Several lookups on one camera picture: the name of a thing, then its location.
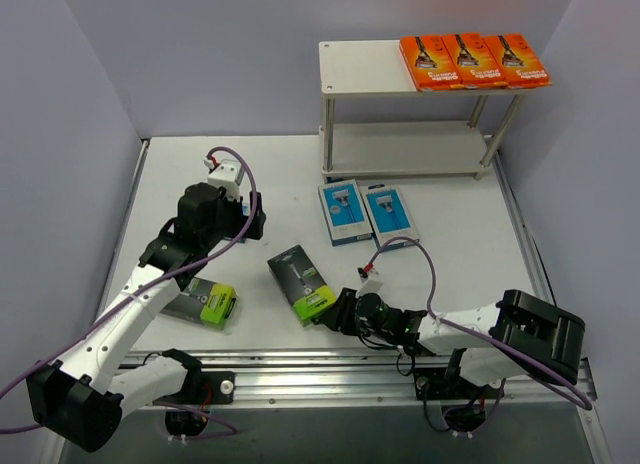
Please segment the blue razor box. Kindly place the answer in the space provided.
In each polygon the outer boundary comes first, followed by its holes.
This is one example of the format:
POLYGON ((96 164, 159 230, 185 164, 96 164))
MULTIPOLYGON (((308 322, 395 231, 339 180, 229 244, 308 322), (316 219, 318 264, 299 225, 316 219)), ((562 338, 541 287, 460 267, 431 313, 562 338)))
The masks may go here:
MULTIPOLYGON (((242 215, 243 215, 244 218, 248 218, 250 216, 250 206, 246 202, 242 204, 242 215)), ((229 242, 232 241, 236 237, 238 232, 239 232, 238 230, 232 231, 231 234, 228 235, 228 236, 225 236, 223 238, 223 240, 229 241, 229 242)), ((247 237, 246 237, 246 235, 244 235, 237 242, 238 242, 238 244, 244 244, 246 242, 246 240, 247 240, 247 237)))
POLYGON ((373 238, 370 219, 354 179, 320 185, 318 196, 334 247, 373 238))
POLYGON ((381 252, 413 246, 420 236, 398 185, 361 187, 361 196, 381 252))

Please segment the black green razor box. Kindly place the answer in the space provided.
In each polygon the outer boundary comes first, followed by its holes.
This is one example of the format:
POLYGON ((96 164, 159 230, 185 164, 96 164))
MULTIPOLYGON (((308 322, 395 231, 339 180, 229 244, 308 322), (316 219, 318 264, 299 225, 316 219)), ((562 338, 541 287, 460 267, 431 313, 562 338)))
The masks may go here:
POLYGON ((194 278, 161 313, 181 321, 222 330, 236 302, 234 287, 194 278))
POLYGON ((270 258, 267 265, 303 326, 311 324, 335 304, 334 291, 301 245, 270 258))

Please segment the orange razor box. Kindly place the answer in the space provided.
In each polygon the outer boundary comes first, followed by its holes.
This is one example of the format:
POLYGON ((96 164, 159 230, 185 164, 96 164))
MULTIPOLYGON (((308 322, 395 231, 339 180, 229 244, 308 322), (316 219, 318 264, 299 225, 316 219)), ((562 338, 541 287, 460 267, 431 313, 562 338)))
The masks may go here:
POLYGON ((464 88, 440 35, 403 36, 399 40, 399 50, 417 91, 464 88))
POLYGON ((511 89, 533 89, 552 84, 551 77, 522 34, 483 37, 511 89))
POLYGON ((446 34, 442 41, 465 89, 507 87, 504 73, 478 32, 446 34))

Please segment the orange razor box front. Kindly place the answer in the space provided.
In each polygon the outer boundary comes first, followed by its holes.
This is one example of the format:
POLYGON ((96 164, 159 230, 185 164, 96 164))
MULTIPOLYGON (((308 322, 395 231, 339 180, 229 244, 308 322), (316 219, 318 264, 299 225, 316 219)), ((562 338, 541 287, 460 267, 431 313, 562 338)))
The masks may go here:
POLYGON ((507 87, 504 73, 478 32, 446 34, 442 41, 465 89, 507 87))

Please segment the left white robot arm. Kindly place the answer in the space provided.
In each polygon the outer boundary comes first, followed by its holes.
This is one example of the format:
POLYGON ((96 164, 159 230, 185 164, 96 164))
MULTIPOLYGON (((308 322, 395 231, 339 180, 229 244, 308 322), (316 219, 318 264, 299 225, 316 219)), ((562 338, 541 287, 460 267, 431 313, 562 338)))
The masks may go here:
POLYGON ((160 312, 217 255, 221 240, 259 240, 266 216, 262 196, 250 193, 250 212, 223 187, 187 187, 157 237, 145 248, 116 299, 87 334, 26 379, 34 420, 86 452, 95 452, 129 414, 161 398, 199 400, 201 362, 171 348, 151 362, 120 373, 132 345, 160 312))

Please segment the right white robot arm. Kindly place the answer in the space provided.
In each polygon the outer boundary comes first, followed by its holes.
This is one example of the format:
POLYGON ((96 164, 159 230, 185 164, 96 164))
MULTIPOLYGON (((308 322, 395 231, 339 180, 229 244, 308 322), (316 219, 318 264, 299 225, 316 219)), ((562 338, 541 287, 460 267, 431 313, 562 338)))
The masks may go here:
POLYGON ((328 329, 409 356, 452 356, 444 384, 455 396, 505 377, 529 374, 548 384, 577 383, 585 322, 520 290, 488 306, 440 315, 401 310, 380 295, 342 290, 336 303, 313 319, 328 329))

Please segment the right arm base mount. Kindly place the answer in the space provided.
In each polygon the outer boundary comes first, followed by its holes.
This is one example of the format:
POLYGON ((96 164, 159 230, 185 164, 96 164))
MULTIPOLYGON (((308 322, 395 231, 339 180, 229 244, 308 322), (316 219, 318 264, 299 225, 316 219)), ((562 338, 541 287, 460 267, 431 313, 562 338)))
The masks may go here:
POLYGON ((471 438, 504 397, 504 381, 497 388, 478 387, 458 376, 450 377, 444 368, 416 368, 412 377, 424 418, 436 433, 471 438))

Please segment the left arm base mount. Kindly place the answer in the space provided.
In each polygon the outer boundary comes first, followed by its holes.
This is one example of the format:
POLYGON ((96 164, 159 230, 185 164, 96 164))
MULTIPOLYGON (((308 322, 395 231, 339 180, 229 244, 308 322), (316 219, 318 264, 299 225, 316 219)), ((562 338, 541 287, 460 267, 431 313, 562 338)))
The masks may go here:
POLYGON ((186 388, 164 396, 168 403, 164 429, 171 437, 203 438, 214 405, 229 405, 234 401, 236 374, 232 371, 206 371, 188 378, 186 388))

